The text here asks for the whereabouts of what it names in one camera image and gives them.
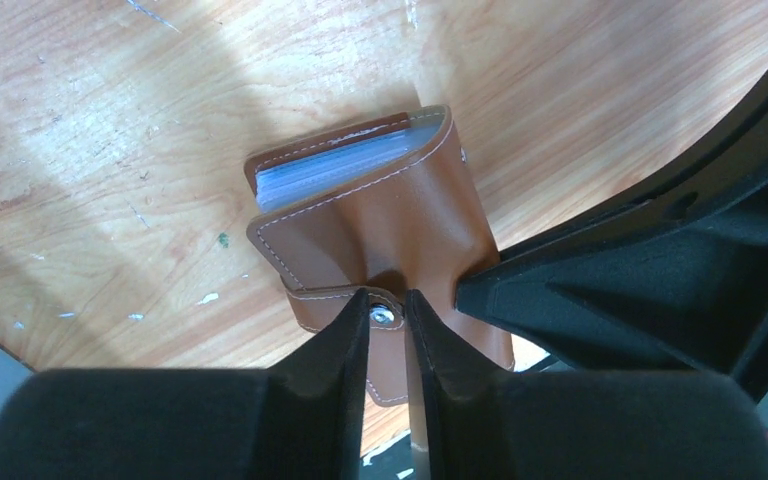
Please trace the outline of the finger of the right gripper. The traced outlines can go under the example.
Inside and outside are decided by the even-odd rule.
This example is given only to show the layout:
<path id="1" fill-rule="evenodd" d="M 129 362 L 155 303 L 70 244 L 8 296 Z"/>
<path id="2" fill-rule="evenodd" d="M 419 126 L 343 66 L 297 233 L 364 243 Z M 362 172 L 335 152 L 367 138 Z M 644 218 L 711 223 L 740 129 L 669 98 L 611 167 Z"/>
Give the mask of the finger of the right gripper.
<path id="1" fill-rule="evenodd" d="M 704 370 L 768 392 L 768 70 L 632 187 L 505 249 L 456 307 L 574 368 Z"/>

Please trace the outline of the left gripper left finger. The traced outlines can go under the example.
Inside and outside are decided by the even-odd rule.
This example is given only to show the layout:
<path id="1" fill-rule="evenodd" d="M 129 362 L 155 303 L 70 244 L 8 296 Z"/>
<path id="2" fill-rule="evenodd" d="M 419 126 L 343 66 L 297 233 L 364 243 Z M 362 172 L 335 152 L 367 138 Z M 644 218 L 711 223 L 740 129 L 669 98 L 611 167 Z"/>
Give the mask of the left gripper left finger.
<path id="1" fill-rule="evenodd" d="M 59 369 L 0 410 L 0 479 L 355 479 L 370 296 L 265 369 Z"/>

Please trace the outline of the brown leather card holder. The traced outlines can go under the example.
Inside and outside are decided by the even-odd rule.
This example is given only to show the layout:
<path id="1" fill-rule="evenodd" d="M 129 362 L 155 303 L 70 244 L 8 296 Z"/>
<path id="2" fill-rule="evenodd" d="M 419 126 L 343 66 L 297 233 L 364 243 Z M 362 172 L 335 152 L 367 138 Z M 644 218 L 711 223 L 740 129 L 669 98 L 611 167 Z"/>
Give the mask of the brown leather card holder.
<path id="1" fill-rule="evenodd" d="M 408 398 L 412 289 L 474 348 L 514 366 L 510 335 L 455 306 L 457 282 L 500 255 L 449 107 L 301 138 L 250 156 L 244 172 L 260 209 L 248 238 L 278 273 L 303 329 L 324 329 L 357 290 L 368 292 L 366 389 L 376 404 Z"/>

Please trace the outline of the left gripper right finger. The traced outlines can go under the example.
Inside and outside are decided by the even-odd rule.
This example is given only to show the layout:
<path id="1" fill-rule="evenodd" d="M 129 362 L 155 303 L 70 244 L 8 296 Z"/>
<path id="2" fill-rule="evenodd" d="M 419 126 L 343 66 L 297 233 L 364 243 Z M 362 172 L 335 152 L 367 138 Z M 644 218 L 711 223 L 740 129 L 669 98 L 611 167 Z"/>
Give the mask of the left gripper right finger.
<path id="1" fill-rule="evenodd" d="M 411 452 L 420 479 L 768 479 L 768 434 L 730 378 L 506 370 L 408 292 Z"/>

